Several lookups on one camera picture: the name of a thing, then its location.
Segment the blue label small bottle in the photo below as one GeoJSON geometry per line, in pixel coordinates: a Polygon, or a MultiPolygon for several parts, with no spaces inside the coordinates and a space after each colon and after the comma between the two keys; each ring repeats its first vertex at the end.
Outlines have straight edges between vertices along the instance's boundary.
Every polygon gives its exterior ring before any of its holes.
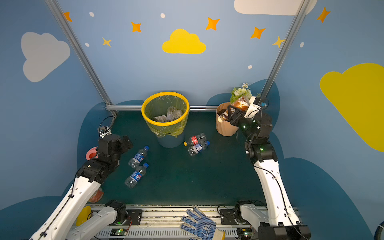
{"type": "Polygon", "coordinates": [[[209,141],[202,142],[201,144],[196,144],[188,148],[188,152],[190,156],[195,156],[198,153],[205,150],[211,143],[209,141]]]}

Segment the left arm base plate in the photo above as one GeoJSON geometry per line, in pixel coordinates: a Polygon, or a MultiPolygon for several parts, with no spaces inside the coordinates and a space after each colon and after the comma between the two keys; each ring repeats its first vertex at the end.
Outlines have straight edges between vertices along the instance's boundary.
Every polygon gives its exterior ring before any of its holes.
{"type": "Polygon", "coordinates": [[[126,209],[126,213],[120,216],[116,226],[138,226],[141,223],[143,211],[140,209],[126,209]]]}

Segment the white label large clear bottle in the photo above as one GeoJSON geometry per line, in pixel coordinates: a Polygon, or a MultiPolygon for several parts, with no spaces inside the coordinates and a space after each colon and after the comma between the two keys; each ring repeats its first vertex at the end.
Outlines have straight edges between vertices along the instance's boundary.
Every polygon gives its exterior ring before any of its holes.
{"type": "Polygon", "coordinates": [[[167,122],[167,117],[165,115],[154,117],[154,121],[159,123],[165,123],[167,122]]]}

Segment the clear bottle white cap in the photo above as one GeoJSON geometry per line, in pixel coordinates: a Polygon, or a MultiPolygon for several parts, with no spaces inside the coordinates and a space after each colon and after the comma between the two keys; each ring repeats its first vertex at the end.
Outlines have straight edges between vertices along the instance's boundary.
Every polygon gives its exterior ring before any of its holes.
{"type": "Polygon", "coordinates": [[[175,121],[182,117],[183,114],[183,111],[178,110],[176,107],[170,106],[167,109],[166,122],[175,121]]]}

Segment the brown tea bottle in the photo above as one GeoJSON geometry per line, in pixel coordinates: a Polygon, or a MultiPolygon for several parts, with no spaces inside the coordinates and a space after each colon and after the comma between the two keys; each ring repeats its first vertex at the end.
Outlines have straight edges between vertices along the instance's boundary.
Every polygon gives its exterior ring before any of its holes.
{"type": "Polygon", "coordinates": [[[238,100],[236,100],[232,104],[229,104],[225,110],[223,109],[219,112],[218,121],[220,123],[223,123],[224,121],[228,122],[230,115],[235,113],[236,111],[235,108],[243,112],[246,112],[249,108],[249,105],[250,105],[250,100],[248,97],[245,97],[245,96],[240,97],[238,100]]]}

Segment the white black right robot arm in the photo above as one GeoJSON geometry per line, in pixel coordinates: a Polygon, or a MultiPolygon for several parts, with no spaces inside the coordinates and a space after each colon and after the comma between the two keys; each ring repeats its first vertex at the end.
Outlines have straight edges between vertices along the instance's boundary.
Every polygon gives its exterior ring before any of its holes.
{"type": "Polygon", "coordinates": [[[254,204],[238,204],[238,219],[257,229],[260,240],[308,240],[311,231],[301,223],[285,190],[276,151],[270,142],[272,118],[257,109],[249,114],[228,106],[229,122],[245,135],[246,154],[262,185],[268,213],[254,204]]]}

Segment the blue cap pepsi bottle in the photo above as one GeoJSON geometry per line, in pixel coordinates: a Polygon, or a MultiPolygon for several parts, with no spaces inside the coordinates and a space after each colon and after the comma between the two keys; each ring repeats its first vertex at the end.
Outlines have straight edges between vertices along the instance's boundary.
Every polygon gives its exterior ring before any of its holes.
{"type": "Polygon", "coordinates": [[[136,169],[144,160],[144,158],[147,156],[149,147],[145,146],[144,148],[140,149],[129,161],[129,166],[133,169],[136,169]]]}
{"type": "Polygon", "coordinates": [[[125,180],[125,185],[130,189],[134,188],[141,178],[147,173],[148,163],[138,166],[134,172],[125,180]]]}

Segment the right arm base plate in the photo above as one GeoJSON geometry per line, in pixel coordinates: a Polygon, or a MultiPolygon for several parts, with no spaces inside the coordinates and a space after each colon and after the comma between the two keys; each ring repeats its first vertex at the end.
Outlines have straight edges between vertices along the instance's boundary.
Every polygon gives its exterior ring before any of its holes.
{"type": "Polygon", "coordinates": [[[222,225],[243,225],[244,224],[244,222],[236,218],[234,209],[219,209],[218,213],[220,215],[222,225]]]}

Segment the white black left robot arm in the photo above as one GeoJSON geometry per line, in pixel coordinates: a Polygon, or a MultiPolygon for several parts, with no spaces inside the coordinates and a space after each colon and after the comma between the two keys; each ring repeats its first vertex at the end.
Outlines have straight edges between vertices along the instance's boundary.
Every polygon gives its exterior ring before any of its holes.
{"type": "Polygon", "coordinates": [[[31,236],[32,240],[91,240],[108,225],[126,220],[125,204],[110,201],[94,217],[72,228],[92,195],[119,166],[121,155],[133,148],[128,136],[115,134],[100,138],[98,144],[96,157],[79,168],[72,187],[50,217],[31,236]]]}

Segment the red label yellow cap bottle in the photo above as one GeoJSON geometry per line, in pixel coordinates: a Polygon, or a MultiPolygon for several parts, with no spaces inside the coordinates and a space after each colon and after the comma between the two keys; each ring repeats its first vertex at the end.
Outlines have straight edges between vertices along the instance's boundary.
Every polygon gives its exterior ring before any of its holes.
{"type": "Polygon", "coordinates": [[[190,138],[188,138],[186,141],[184,141],[184,146],[194,146],[196,144],[201,144],[202,142],[205,142],[207,140],[207,137],[204,133],[201,133],[199,135],[194,135],[190,138]]]}

